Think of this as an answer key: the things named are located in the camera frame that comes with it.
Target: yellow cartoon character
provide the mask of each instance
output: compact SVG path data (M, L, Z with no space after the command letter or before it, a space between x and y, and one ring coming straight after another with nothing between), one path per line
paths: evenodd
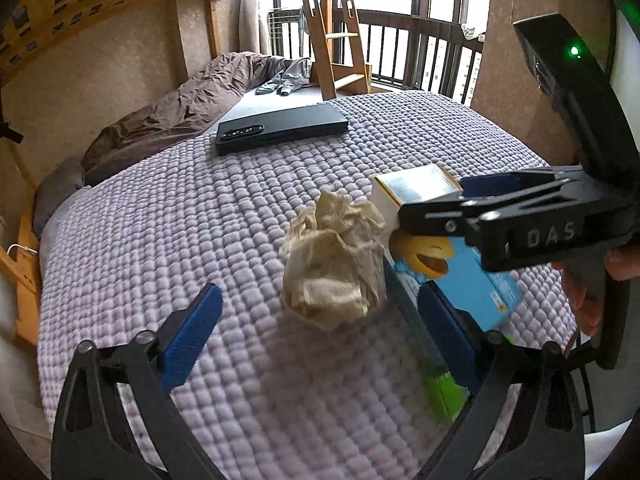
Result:
M430 280L449 272L447 258L455 256L453 245L446 237L411 236L400 229L391 233L389 251L395 262L404 260L409 269Z

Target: hand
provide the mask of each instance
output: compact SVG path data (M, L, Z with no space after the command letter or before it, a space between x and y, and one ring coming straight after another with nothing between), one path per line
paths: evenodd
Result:
M608 251L604 257L604 265L609 275L619 282L640 276L640 244L627 244ZM551 266L564 270L562 289L574 312L578 328L586 335L594 336L602 318L602 304L587 297L587 288L563 264L554 263Z

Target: curtain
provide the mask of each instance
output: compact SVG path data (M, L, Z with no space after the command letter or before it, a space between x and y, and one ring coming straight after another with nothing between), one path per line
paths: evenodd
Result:
M271 40L265 9L260 0L240 0L238 33L240 50L271 55Z

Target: crumpled brown comforter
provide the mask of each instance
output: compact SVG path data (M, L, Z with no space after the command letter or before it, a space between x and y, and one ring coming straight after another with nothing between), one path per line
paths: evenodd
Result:
M82 159L84 183L96 186L133 164L191 139L226 114L245 92L284 68L284 58L231 52L159 101L103 129Z

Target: brown paper bag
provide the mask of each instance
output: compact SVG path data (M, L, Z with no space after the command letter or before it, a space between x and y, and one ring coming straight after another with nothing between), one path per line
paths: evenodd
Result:
M385 226L371 202L322 191L318 204L291 223L280 253L290 253L282 297L294 313L323 330L369 314L385 299L376 235Z

